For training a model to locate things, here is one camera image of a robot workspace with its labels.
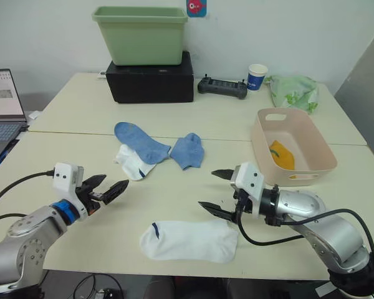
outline yellow cloth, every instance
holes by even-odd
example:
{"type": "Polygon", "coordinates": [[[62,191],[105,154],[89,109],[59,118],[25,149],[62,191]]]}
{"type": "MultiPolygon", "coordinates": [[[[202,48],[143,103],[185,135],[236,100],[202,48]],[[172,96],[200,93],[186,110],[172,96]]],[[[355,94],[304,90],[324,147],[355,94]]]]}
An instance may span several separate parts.
{"type": "Polygon", "coordinates": [[[274,162],[278,166],[288,170],[295,170],[294,155],[284,145],[275,140],[269,147],[274,162]]]}

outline white sock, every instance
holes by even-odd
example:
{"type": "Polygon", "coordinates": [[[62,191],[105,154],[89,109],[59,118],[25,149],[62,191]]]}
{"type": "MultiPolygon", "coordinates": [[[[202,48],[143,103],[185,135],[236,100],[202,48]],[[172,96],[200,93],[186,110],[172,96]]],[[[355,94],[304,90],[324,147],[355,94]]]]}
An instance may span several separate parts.
{"type": "Polygon", "coordinates": [[[133,151],[127,145],[120,146],[115,161],[122,165],[123,171],[134,181],[145,178],[156,165],[144,163],[136,151],[133,151]]]}
{"type": "Polygon", "coordinates": [[[227,263],[236,253],[238,232],[227,221],[156,221],[140,238],[143,253],[154,260],[209,260],[227,263]]]}

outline black cable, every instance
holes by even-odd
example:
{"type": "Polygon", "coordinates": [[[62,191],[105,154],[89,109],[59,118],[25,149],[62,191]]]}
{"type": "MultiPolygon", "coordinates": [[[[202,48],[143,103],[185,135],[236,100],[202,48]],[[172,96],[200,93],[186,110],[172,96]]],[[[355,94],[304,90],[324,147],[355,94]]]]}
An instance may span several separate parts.
{"type": "Polygon", "coordinates": [[[45,171],[43,173],[34,173],[34,174],[30,174],[22,179],[18,179],[17,181],[11,183],[10,185],[8,185],[7,187],[5,187],[1,192],[0,192],[0,198],[10,189],[12,189],[13,187],[17,186],[18,184],[24,182],[24,181],[27,181],[28,179],[32,179],[32,178],[36,178],[37,176],[53,176],[54,175],[54,170],[48,170],[48,171],[45,171]]]}
{"type": "Polygon", "coordinates": [[[94,291],[95,291],[95,283],[96,283],[96,280],[95,280],[95,274],[90,274],[90,275],[87,275],[85,278],[83,278],[78,284],[77,286],[75,287],[74,289],[74,292],[72,293],[72,298],[73,299],[76,299],[76,291],[90,278],[90,277],[93,277],[93,286],[92,286],[92,289],[89,293],[89,295],[87,296],[87,299],[89,299],[93,294],[94,294],[94,291]]]}
{"type": "Polygon", "coordinates": [[[25,217],[25,214],[20,214],[20,213],[10,213],[10,214],[4,214],[0,216],[0,220],[8,217],[25,217]]]}
{"type": "Polygon", "coordinates": [[[302,224],[306,224],[308,222],[318,220],[320,218],[328,217],[328,216],[331,216],[331,215],[334,215],[334,214],[339,214],[339,213],[348,213],[348,214],[351,214],[353,217],[356,218],[356,220],[362,226],[362,228],[364,230],[364,233],[366,234],[368,243],[370,244],[371,251],[374,255],[374,240],[373,240],[373,237],[370,233],[370,230],[368,229],[364,220],[355,211],[352,211],[350,209],[336,209],[336,210],[332,210],[332,211],[328,211],[328,212],[319,214],[319,215],[314,216],[314,217],[310,217],[310,218],[301,220],[301,221],[294,221],[294,222],[285,222],[284,221],[284,222],[281,222],[281,225],[302,225],[302,224]]]}
{"type": "Polygon", "coordinates": [[[370,230],[368,229],[364,220],[355,211],[352,211],[350,209],[336,209],[336,210],[332,210],[332,211],[328,211],[328,212],[316,215],[314,217],[306,218],[306,219],[301,220],[301,221],[293,221],[293,222],[283,221],[283,222],[281,222],[281,225],[302,225],[302,224],[306,224],[308,222],[318,220],[320,218],[328,217],[328,216],[331,216],[331,215],[334,215],[334,214],[339,214],[339,213],[351,214],[352,216],[354,216],[356,218],[357,221],[359,221],[360,225],[363,227],[364,233],[366,234],[366,237],[368,239],[368,243],[370,244],[370,248],[371,248],[371,250],[374,254],[374,241],[373,241],[373,237],[370,233],[370,230]]]}
{"type": "Polygon", "coordinates": [[[298,240],[304,238],[303,235],[295,235],[293,237],[285,238],[285,239],[280,239],[280,240],[274,240],[274,241],[268,241],[268,242],[258,242],[255,240],[252,240],[248,235],[246,234],[244,228],[242,227],[242,222],[241,222],[241,214],[242,211],[237,211],[237,224],[238,228],[241,231],[242,236],[251,244],[254,244],[256,246],[269,246],[269,245],[276,245],[276,244],[281,244],[284,242],[289,242],[293,240],[298,240]]]}
{"type": "Polygon", "coordinates": [[[123,299],[123,289],[120,286],[119,281],[115,277],[113,277],[112,275],[106,274],[106,273],[96,273],[95,275],[103,275],[103,276],[110,277],[118,285],[118,288],[119,288],[120,294],[121,294],[121,299],[123,299]]]}
{"type": "Polygon", "coordinates": [[[39,286],[41,286],[41,285],[44,283],[44,280],[46,280],[46,278],[47,278],[49,272],[50,272],[50,270],[47,270],[47,271],[46,271],[46,274],[44,275],[44,277],[43,277],[42,281],[40,282],[39,286]]]}

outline black box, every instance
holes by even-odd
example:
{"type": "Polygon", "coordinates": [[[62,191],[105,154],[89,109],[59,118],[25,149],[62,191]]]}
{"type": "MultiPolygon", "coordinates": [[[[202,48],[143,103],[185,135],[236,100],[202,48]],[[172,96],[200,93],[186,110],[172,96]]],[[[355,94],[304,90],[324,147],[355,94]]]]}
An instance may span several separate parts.
{"type": "Polygon", "coordinates": [[[193,67],[187,51],[180,65],[120,67],[111,62],[106,76],[118,103],[184,103],[194,98],[193,67]]]}

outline blue paper cup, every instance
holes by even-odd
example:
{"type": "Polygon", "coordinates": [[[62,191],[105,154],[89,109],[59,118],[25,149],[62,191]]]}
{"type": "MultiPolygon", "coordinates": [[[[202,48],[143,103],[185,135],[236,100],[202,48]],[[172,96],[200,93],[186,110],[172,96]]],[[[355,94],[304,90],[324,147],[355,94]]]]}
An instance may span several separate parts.
{"type": "Polygon", "coordinates": [[[266,76],[267,67],[261,64],[251,64],[248,68],[247,87],[250,90],[260,89],[264,76],[266,76]]]}

